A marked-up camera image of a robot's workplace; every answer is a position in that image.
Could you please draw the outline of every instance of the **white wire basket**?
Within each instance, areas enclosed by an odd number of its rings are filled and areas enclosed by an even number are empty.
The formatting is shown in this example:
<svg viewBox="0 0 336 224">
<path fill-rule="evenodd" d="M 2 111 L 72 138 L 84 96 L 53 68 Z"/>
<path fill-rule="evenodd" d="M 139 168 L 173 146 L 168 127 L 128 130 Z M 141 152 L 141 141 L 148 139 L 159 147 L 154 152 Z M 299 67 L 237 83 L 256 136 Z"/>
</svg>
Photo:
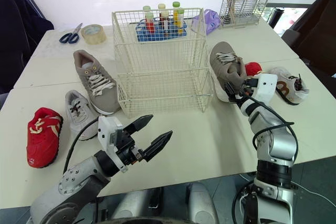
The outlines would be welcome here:
<svg viewBox="0 0 336 224">
<path fill-rule="evenodd" d="M 212 94 L 206 68 L 119 75 L 118 101 L 129 117 L 181 109 L 205 111 Z"/>
<path fill-rule="evenodd" d="M 170 22 L 173 24 L 173 9 Z M 159 10 L 154 14 L 155 33 L 144 39 L 145 12 L 112 13 L 114 50 L 118 71 L 118 101 L 128 117 L 156 111 L 208 106 L 212 83 L 207 61 L 203 9 L 184 9 L 183 31 L 170 25 L 162 38 Z"/>
<path fill-rule="evenodd" d="M 222 27 L 258 24 L 268 0 L 223 0 L 219 17 Z"/>
</svg>

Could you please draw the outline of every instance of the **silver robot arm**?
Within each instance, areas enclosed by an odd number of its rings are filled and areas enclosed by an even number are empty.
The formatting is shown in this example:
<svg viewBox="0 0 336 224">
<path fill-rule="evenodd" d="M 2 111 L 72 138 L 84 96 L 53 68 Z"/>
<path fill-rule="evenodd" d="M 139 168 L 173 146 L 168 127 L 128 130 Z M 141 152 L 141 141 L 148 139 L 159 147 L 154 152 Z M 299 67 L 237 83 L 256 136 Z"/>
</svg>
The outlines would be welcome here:
<svg viewBox="0 0 336 224">
<path fill-rule="evenodd" d="M 293 223 L 291 169 L 298 151 L 296 136 L 287 131 L 285 124 L 291 123 L 263 107 L 268 107 L 276 84 L 276 75 L 262 73 L 246 81 L 240 96 L 231 93 L 248 116 L 258 156 L 256 177 L 246 200 L 246 224 Z"/>
<path fill-rule="evenodd" d="M 127 165 L 151 160 L 169 141 L 172 131 L 157 137 L 144 151 L 138 149 L 131 135 L 145 127 L 152 115 L 140 117 L 123 128 L 115 117 L 98 119 L 98 139 L 104 151 L 68 169 L 62 179 L 38 197 L 30 207 L 28 223 L 70 224 L 79 211 L 93 201 L 118 171 Z"/>
</svg>

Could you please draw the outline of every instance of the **blue test tube rack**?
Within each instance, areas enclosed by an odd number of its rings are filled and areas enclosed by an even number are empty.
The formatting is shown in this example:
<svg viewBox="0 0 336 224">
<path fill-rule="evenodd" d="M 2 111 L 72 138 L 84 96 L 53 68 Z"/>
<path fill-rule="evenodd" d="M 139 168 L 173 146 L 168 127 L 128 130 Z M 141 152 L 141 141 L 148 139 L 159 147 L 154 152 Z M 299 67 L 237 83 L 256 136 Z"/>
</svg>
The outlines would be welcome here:
<svg viewBox="0 0 336 224">
<path fill-rule="evenodd" d="M 154 21 L 154 32 L 151 33 L 150 31 L 147 30 L 146 28 L 146 22 L 145 19 L 141 20 L 136 28 L 136 35 L 138 38 L 138 41 L 144 42 L 144 41 L 160 41 L 160 40 L 167 40 L 167 39 L 174 39 L 182 36 L 186 36 L 186 28 L 187 24 L 183 22 L 183 32 L 179 33 L 179 28 L 174 25 L 173 18 L 169 18 L 168 20 L 168 33 L 167 36 L 164 35 L 164 29 L 160 25 L 160 18 L 155 18 Z"/>
</svg>

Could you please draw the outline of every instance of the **test tube cap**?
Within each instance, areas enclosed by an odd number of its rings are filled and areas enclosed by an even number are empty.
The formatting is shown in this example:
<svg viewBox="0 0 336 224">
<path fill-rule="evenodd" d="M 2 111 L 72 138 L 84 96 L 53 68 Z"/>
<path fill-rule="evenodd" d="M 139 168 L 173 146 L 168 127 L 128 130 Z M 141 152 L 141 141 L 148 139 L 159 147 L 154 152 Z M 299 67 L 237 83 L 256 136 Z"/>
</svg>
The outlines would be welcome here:
<svg viewBox="0 0 336 224">
<path fill-rule="evenodd" d="M 165 4 L 158 4 L 157 7 L 158 7 L 158 9 L 166 9 Z"/>
<path fill-rule="evenodd" d="M 177 13 L 178 14 L 184 14 L 184 9 L 182 9 L 182 8 L 177 9 Z"/>
<path fill-rule="evenodd" d="M 167 18 L 169 16 L 169 11 L 168 10 L 163 10 L 161 12 L 161 16 L 164 17 L 164 18 Z"/>
<path fill-rule="evenodd" d="M 154 15 L 153 15 L 152 12 L 147 12 L 147 13 L 145 14 L 145 18 L 154 18 Z"/>
<path fill-rule="evenodd" d="M 145 5 L 142 9 L 148 12 L 151 9 L 151 7 L 149 5 Z"/>
<path fill-rule="evenodd" d="M 177 2 L 177 1 L 173 2 L 173 7 L 179 7 L 179 6 L 180 6 L 179 2 Z"/>
</svg>

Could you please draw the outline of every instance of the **table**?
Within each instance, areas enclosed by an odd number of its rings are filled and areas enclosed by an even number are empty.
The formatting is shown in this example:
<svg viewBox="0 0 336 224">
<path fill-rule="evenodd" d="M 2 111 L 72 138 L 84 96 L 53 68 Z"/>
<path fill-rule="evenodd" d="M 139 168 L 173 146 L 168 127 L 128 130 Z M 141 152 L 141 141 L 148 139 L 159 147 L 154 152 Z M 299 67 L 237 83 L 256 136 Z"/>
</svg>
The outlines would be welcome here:
<svg viewBox="0 0 336 224">
<path fill-rule="evenodd" d="M 15 83 L 14 89 L 80 82 L 72 55 L 79 49 L 96 57 L 106 71 L 112 77 L 116 77 L 112 26 L 104 26 L 104 31 L 107 39 L 98 45 L 87 44 L 82 35 L 75 44 L 61 44 L 59 38 L 68 31 L 47 31 Z"/>
<path fill-rule="evenodd" d="M 299 58 L 262 18 L 259 25 L 213 31 L 207 36 L 209 52 L 220 41 L 228 42 L 244 63 Z"/>
<path fill-rule="evenodd" d="M 116 77 L 112 26 L 104 30 L 107 40 L 98 45 L 88 45 L 82 38 L 76 44 L 61 44 L 58 39 L 66 31 L 47 31 L 14 88 L 79 82 L 72 56 L 78 49 L 92 54 L 112 77 Z M 220 41 L 227 41 L 245 63 L 299 58 L 263 20 L 257 26 L 215 30 L 207 36 L 209 51 Z"/>
<path fill-rule="evenodd" d="M 295 122 L 292 128 L 299 141 L 296 163 L 335 155 L 333 128 L 336 100 L 300 59 L 261 65 L 264 71 L 283 66 L 293 74 L 300 73 L 310 88 L 308 99 L 298 106 L 288 105 L 278 94 L 270 103 L 286 120 Z M 3 140 L 0 167 L 6 174 L 0 178 L 1 208 L 30 205 L 61 178 L 67 151 L 74 138 L 70 136 L 64 111 L 64 95 L 70 89 L 86 94 L 81 83 L 14 89 L 10 92 L 0 113 L 0 121 L 8 122 L 0 130 L 0 139 Z M 34 169 L 26 162 L 26 126 L 41 106 L 58 111 L 65 120 L 55 162 L 47 168 Z M 124 125 L 131 122 L 122 111 L 115 116 Z M 168 130 L 174 131 L 173 136 L 158 156 L 149 163 L 142 161 L 129 166 L 125 174 L 116 174 L 100 196 L 256 170 L 257 156 L 251 143 L 253 133 L 247 117 L 234 104 L 220 102 L 215 97 L 204 113 L 198 110 L 155 113 L 148 126 L 134 134 L 134 139 L 139 147 L 146 148 L 153 139 Z M 96 137 L 78 142 L 70 165 L 100 149 Z M 15 188 L 15 194 L 6 188 Z"/>
<path fill-rule="evenodd" d="M 77 44 L 62 45 L 58 39 L 65 32 L 48 31 L 10 92 L 0 111 L 0 121 L 6 122 L 0 125 L 1 208 L 28 206 L 61 178 L 67 151 L 75 137 L 70 134 L 65 116 L 64 96 L 71 89 L 87 96 L 75 71 L 72 52 L 87 50 L 115 77 L 111 27 L 105 27 L 105 32 L 107 41 L 99 45 L 87 45 L 83 39 Z M 264 71 L 284 66 L 295 75 L 301 74 L 310 88 L 308 99 L 301 105 L 290 106 L 278 94 L 270 103 L 286 120 L 295 122 L 293 129 L 299 141 L 297 163 L 335 155 L 336 101 L 275 32 L 263 20 L 258 26 L 216 30 L 207 38 L 209 49 L 222 40 L 229 42 L 244 62 L 261 62 Z M 26 127 L 41 106 L 58 111 L 65 120 L 55 162 L 47 168 L 35 169 L 26 161 Z M 131 122 L 122 111 L 115 116 L 124 125 Z M 173 136 L 158 156 L 149 163 L 130 166 L 125 174 L 116 174 L 100 196 L 256 169 L 253 133 L 247 117 L 234 104 L 221 102 L 214 96 L 204 113 L 199 110 L 155 113 L 148 126 L 134 134 L 134 139 L 140 148 L 146 148 L 169 130 L 174 131 Z M 70 165 L 100 149 L 97 138 L 78 142 Z"/>
</svg>

